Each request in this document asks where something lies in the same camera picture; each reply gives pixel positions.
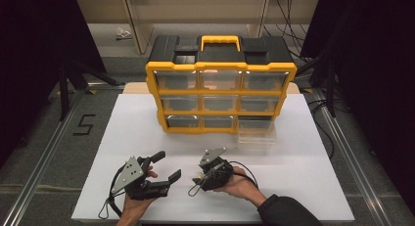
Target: person's arm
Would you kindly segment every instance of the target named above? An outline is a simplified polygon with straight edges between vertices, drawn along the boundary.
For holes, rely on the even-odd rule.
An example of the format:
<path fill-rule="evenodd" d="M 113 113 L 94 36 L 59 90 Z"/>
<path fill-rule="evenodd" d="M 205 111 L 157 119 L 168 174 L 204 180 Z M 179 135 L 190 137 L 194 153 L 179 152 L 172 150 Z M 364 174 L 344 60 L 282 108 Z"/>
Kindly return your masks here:
<path fill-rule="evenodd" d="M 149 166 L 149 171 L 147 172 L 148 176 L 157 178 L 157 173 L 151 171 L 152 166 Z M 144 215 L 147 208 L 152 202 L 156 199 L 149 199 L 143 201 L 132 200 L 125 194 L 124 208 L 122 210 L 121 218 L 119 219 L 116 226 L 134 226 L 137 224 L 138 220 Z"/>
<path fill-rule="evenodd" d="M 234 172 L 246 175 L 245 170 L 238 166 L 234 166 Z M 232 175 L 225 186 L 214 191 L 250 201 L 257 207 L 264 225 L 321 225 L 320 221 L 296 200 L 276 195 L 267 198 L 251 181 L 239 175 Z"/>

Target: yellow and black organizer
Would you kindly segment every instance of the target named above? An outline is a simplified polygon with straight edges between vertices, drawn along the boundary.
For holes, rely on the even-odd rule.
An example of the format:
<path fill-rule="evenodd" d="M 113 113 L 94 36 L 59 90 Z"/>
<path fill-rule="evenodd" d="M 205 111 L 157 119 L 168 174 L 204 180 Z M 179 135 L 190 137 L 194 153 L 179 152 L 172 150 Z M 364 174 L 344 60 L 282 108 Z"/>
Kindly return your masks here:
<path fill-rule="evenodd" d="M 146 72 L 165 132 L 256 133 L 279 115 L 297 67 L 282 37 L 161 35 Z"/>

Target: black sleeve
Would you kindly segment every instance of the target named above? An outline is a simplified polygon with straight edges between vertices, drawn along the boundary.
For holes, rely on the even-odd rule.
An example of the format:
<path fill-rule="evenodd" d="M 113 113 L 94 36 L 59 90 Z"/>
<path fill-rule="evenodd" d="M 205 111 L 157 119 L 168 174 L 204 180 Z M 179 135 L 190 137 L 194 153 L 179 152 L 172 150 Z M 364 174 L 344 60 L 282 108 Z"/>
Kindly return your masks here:
<path fill-rule="evenodd" d="M 272 195 L 257 209 L 263 225 L 314 226 L 322 224 L 301 203 L 289 197 Z"/>

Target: clear plastic bin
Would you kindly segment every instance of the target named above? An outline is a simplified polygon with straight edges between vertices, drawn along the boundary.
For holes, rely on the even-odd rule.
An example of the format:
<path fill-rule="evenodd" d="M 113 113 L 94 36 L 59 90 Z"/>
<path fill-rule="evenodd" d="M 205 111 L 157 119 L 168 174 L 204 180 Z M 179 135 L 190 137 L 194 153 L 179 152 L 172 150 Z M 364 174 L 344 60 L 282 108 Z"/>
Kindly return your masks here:
<path fill-rule="evenodd" d="M 195 71 L 155 71 L 160 89 L 196 89 L 197 74 Z"/>
<path fill-rule="evenodd" d="M 245 72 L 244 89 L 248 90 L 281 90 L 288 72 Z"/>
<path fill-rule="evenodd" d="M 199 117 L 196 115 L 166 115 L 168 127 L 199 127 Z"/>
<path fill-rule="evenodd" d="M 241 96 L 243 112 L 274 112 L 278 96 Z"/>
<path fill-rule="evenodd" d="M 237 70 L 206 69 L 201 71 L 202 88 L 209 90 L 239 89 L 241 73 Z"/>
<path fill-rule="evenodd" d="M 161 102 L 165 111 L 195 111 L 198 109 L 197 95 L 163 95 Z"/>
<path fill-rule="evenodd" d="M 268 149 L 277 140 L 275 123 L 271 117 L 238 117 L 238 147 Z"/>
<path fill-rule="evenodd" d="M 204 95 L 203 107 L 207 111 L 235 111 L 237 95 Z"/>
<path fill-rule="evenodd" d="M 204 128 L 232 128 L 234 116 L 204 115 Z"/>

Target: carrying handle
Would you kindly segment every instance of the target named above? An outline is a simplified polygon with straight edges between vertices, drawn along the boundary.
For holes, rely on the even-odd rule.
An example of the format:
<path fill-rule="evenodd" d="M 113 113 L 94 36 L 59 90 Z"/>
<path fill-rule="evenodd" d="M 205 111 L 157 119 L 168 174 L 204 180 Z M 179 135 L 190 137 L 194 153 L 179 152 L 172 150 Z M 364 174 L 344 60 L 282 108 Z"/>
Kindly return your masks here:
<path fill-rule="evenodd" d="M 205 35 L 202 36 L 202 46 L 201 50 L 204 51 L 206 43 L 235 43 L 238 52 L 241 51 L 241 46 L 239 44 L 239 37 L 234 35 Z"/>

